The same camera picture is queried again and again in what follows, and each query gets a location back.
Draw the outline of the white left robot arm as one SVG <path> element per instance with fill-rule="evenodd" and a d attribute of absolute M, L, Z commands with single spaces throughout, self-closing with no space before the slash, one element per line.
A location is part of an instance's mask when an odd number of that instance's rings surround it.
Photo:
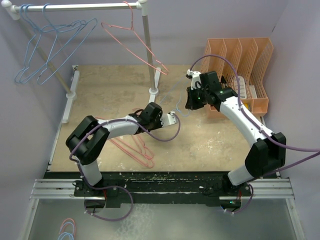
<path fill-rule="evenodd" d="M 107 140 L 137 135 L 162 127 L 162 108 L 154 103 L 140 112 L 136 111 L 120 119 L 99 122 L 91 115 L 86 116 L 66 139 L 65 144 L 75 162 L 79 164 L 82 176 L 86 179 L 85 190 L 91 196 L 98 196 L 103 191 L 102 174 L 97 158 Z"/>

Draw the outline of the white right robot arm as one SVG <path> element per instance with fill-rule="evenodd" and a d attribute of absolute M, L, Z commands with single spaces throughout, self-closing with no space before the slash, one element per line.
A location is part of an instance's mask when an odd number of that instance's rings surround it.
<path fill-rule="evenodd" d="M 230 87 L 222 87 L 215 71 L 200 73 L 187 70 L 186 77 L 191 80 L 187 87 L 185 108 L 197 110 L 205 105 L 214 107 L 226 116 L 242 133 L 250 146 L 244 165 L 230 171 L 222 190 L 228 196 L 235 195 L 240 185 L 259 178 L 285 164 L 286 150 L 280 144 L 286 144 L 286 137 L 273 133 L 242 104 L 237 93 Z"/>

